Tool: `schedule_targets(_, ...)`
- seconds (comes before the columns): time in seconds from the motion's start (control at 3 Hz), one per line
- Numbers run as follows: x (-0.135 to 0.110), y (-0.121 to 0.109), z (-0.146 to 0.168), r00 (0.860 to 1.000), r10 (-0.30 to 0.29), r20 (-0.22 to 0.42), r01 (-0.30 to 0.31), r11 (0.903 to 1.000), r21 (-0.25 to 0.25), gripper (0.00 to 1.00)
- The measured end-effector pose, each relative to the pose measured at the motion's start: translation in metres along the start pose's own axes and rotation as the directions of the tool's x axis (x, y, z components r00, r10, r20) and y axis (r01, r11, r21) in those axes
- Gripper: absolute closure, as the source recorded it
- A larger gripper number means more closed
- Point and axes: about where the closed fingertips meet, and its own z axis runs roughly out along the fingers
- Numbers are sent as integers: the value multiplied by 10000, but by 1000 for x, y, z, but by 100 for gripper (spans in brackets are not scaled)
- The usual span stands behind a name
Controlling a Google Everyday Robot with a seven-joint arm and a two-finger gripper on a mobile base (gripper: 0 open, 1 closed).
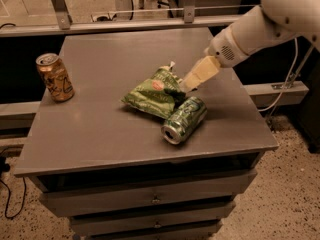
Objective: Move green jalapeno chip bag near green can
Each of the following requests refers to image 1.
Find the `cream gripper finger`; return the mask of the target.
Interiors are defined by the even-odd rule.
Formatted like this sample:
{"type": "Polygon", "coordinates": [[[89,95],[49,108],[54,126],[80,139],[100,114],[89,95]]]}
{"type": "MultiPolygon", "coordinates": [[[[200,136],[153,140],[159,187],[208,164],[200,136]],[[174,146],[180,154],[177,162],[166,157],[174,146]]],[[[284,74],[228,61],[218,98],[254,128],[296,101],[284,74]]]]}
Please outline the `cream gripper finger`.
{"type": "Polygon", "coordinates": [[[191,92],[193,89],[197,88],[199,85],[200,85],[199,78],[192,72],[189,72],[179,84],[180,90],[184,93],[191,92]]]}

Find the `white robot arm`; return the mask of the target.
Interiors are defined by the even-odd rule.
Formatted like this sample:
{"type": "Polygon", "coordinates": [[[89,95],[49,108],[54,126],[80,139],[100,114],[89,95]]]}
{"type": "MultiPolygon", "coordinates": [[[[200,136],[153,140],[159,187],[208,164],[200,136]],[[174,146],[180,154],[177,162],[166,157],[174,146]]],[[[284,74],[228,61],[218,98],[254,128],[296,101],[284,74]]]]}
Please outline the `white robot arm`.
{"type": "Polygon", "coordinates": [[[261,3],[219,32],[204,51],[204,57],[179,82],[188,93],[232,68],[256,52],[298,36],[320,50],[320,0],[261,0],[261,3]]]}

